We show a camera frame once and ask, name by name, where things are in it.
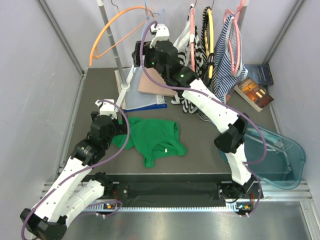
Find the green tank top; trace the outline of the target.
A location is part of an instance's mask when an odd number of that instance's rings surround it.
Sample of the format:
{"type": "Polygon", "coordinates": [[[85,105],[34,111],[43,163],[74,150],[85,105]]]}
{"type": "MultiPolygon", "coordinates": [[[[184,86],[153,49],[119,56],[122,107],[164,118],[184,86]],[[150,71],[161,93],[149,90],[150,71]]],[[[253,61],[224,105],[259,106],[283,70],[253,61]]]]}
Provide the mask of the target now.
{"type": "Polygon", "coordinates": [[[180,128],[176,121],[130,117],[128,122],[130,134],[125,149],[136,148],[143,156],[144,167],[153,168],[160,158],[187,154],[187,148],[180,141],[180,128]]]}

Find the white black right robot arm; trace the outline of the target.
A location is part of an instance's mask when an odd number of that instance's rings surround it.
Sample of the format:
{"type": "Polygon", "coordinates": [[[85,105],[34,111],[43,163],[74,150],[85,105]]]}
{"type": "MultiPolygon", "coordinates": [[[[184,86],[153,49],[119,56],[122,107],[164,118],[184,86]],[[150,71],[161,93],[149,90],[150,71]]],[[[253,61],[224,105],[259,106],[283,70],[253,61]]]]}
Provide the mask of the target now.
{"type": "Polygon", "coordinates": [[[165,81],[164,87],[175,90],[179,96],[190,101],[202,111],[219,131],[215,146],[227,158],[231,169],[233,192],[245,198],[252,191],[255,178],[246,168],[245,133],[248,116],[225,107],[209,91],[199,76],[187,66],[180,64],[178,50],[168,40],[151,42],[137,41],[132,53],[136,67],[155,69],[165,81]]]}

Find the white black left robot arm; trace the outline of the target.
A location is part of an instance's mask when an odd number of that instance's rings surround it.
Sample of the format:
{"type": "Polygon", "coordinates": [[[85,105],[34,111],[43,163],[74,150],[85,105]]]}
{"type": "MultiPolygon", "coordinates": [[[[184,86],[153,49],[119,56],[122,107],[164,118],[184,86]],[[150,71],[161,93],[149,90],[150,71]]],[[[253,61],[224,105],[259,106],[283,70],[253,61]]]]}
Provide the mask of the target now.
{"type": "Polygon", "coordinates": [[[93,170],[109,149],[113,138],[130,134],[128,117],[122,113],[119,121],[116,113],[92,112],[90,130],[78,142],[66,165],[48,192],[32,208],[21,214],[21,238],[25,232],[39,240],[60,240],[75,218],[92,202],[109,198],[114,191],[106,174],[98,172],[88,184],[75,193],[76,187],[93,170]]]}

